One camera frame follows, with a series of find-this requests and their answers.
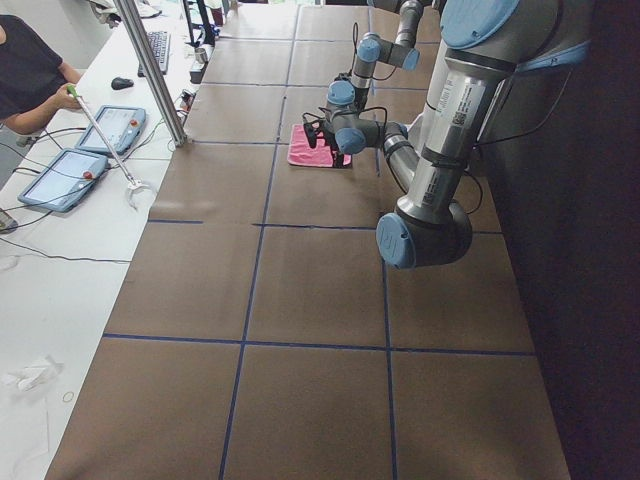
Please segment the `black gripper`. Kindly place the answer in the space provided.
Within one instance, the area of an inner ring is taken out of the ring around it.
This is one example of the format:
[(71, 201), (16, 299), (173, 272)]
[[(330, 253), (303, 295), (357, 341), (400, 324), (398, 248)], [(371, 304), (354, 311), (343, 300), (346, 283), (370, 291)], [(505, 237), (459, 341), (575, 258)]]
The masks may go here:
[(334, 134), (325, 126), (324, 119), (304, 120), (303, 133), (310, 148), (323, 147), (334, 148)]

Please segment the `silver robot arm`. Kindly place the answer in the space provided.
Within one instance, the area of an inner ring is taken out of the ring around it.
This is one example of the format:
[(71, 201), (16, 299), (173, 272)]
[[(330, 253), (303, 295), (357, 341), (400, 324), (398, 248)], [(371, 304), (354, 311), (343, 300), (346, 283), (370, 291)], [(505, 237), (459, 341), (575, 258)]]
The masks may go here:
[(368, 1), (369, 7), (396, 14), (398, 29), (393, 40), (374, 32), (366, 33), (354, 44), (354, 55), (345, 79), (358, 94), (369, 90), (378, 63), (394, 69), (414, 70), (419, 60), (415, 48), (420, 21), (427, 8), (436, 10), (437, 1)]
[(402, 189), (376, 228), (380, 255), (399, 269), (444, 265), (472, 241), (455, 200), (473, 147), (489, 128), (512, 77), (581, 62), (589, 45), (590, 1), (436, 1), (441, 42), (423, 112), (410, 125), (364, 118), (376, 66), (417, 66), (416, 37), (425, 1), (382, 1), (399, 18), (388, 41), (360, 40), (349, 72), (329, 86), (319, 115), (304, 115), (309, 144), (323, 140), (335, 166), (366, 148), (379, 149)]

